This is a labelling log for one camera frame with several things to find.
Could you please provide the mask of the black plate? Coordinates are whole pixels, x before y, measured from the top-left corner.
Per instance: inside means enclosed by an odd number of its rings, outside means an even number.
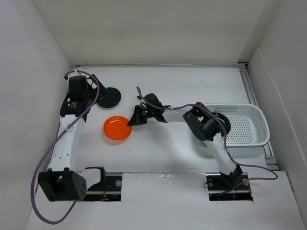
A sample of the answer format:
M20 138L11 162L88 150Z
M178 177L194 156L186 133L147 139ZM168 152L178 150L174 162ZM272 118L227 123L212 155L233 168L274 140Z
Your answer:
M230 121L228 120L228 118L221 114L221 113L215 113L213 112L212 113L214 115L214 117L216 118L216 120L218 120L224 127L225 131L226 131L226 134L228 134L231 130L231 124L230 124ZM221 136L224 137L224 131L223 129L221 128L221 126L216 122L216 120L213 120L214 121L214 124L215 124L215 128L214 128L214 133L221 133Z
M113 108L121 100L121 93L118 89L113 87L103 87L100 90L99 97L97 100L97 104L102 108Z

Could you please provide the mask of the orange plate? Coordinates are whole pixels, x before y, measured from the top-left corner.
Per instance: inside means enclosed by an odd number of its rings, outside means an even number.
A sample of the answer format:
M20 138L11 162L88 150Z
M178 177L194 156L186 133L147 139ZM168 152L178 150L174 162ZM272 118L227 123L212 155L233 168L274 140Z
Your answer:
M132 133L132 127L128 126L128 122L123 116L112 116L104 122L103 132L111 140L125 140Z

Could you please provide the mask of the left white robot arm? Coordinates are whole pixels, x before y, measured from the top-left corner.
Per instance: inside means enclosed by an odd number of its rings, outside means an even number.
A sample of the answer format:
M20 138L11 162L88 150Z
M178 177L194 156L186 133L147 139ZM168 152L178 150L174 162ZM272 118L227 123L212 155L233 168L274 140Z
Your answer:
M69 90L60 108L59 140L52 147L52 156L45 172L38 175L38 183L47 199L82 201L92 186L102 190L107 184L106 171L100 167L76 169L76 157L82 129L89 106L95 104L97 90L86 76L68 78Z

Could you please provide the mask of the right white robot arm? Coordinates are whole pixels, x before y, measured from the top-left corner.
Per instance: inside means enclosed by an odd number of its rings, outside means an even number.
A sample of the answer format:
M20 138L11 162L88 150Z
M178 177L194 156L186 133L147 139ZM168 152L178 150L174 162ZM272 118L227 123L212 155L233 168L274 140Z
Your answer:
M134 107L128 126L145 125L154 118L158 122L186 123L196 139L203 142L212 153L219 167L223 186L232 189L239 183L243 172L226 147L226 136L231 129L230 121L221 113L211 112L204 104L187 104L180 107L162 105L157 96L150 93L139 95L143 103Z

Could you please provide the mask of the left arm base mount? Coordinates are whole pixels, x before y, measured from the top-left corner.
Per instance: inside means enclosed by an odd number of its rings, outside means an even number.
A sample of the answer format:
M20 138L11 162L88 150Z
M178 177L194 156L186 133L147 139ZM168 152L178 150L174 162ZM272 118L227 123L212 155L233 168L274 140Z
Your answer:
M107 174L105 184L95 184L86 192L84 202L121 201L122 174Z

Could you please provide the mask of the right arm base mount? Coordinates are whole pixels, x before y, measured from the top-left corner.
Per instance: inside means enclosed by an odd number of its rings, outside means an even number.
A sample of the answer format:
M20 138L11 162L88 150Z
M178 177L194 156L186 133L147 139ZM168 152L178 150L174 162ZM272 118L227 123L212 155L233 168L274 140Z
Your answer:
M223 179L220 173L207 173L203 187L207 189L210 201L253 201L253 194L249 184L238 186L248 179L244 173L234 184Z

